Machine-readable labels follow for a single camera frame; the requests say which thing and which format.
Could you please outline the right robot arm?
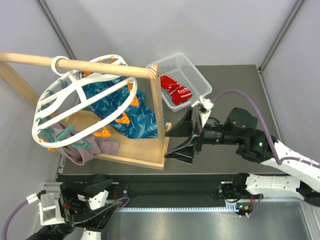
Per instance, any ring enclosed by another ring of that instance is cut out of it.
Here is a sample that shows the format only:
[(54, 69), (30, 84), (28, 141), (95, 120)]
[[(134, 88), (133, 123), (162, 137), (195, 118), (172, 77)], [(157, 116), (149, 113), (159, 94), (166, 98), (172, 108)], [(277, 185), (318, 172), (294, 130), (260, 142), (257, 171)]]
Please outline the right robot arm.
[(252, 163), (278, 169), (284, 175), (257, 175), (238, 173), (230, 183), (218, 185), (218, 194), (224, 200), (263, 197), (289, 197), (312, 206), (320, 205), (320, 164), (287, 147), (272, 135), (257, 129), (258, 119), (242, 108), (233, 108), (221, 124), (193, 122), (193, 110), (174, 127), (166, 137), (186, 138), (186, 141), (166, 153), (166, 158), (188, 164), (203, 145), (235, 145), (236, 154)]

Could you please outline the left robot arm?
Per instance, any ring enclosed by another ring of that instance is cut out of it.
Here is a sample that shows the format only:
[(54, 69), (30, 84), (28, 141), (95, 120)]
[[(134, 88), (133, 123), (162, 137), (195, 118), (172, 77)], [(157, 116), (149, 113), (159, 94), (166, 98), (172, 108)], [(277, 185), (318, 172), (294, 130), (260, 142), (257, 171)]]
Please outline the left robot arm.
[(41, 228), (31, 240), (64, 240), (75, 229), (83, 230), (81, 239), (100, 240), (111, 217), (123, 201), (109, 199), (113, 194), (112, 180), (94, 176), (90, 180), (50, 183), (39, 193), (27, 197), (37, 202)]

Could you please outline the white round clip hanger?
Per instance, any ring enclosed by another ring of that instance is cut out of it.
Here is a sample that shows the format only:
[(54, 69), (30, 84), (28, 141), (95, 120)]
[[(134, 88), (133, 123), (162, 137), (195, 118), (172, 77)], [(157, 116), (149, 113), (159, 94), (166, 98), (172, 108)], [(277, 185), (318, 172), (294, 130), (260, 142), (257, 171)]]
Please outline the white round clip hanger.
[[(74, 67), (70, 68), (65, 73), (59, 73), (57, 71), (57, 63), (62, 59), (64, 59), (63, 56), (56, 56), (50, 61), (52, 71), (57, 74), (59, 78), (54, 83), (52, 83), (39, 97), (36, 104), (31, 130), (33, 140), (40, 146), (47, 149), (61, 148), (67, 145), (72, 145), (75, 142), (81, 142), (83, 138), (86, 138), (86, 136), (108, 125), (119, 115), (121, 115), (126, 110), (126, 108), (128, 108), (137, 93), (137, 80), (129, 74), (98, 74), (96, 70), (91, 70), (90, 76), (79, 79), (76, 76), (78, 70)], [(83, 91), (83, 86), (85, 85), (111, 81), (120, 77), (125, 77), (125, 79), (91, 98), (87, 98), (85, 92)], [(112, 94), (113, 92), (125, 86), (128, 86), (130, 88), (129, 96), (123, 102), (123, 104), (118, 107), (118, 109), (116, 109), (106, 118), (76, 133), (75, 135), (70, 134), (66, 139), (55, 142), (56, 136), (53, 136), (52, 132), (49, 130), (52, 125), (61, 122), (62, 120), (72, 116), (75, 113), (78, 113), (79, 111), (92, 105), (98, 100)], [(67, 97), (73, 93), (77, 94), (80, 102), (77, 105), (54, 116), (53, 114), (63, 104)]]

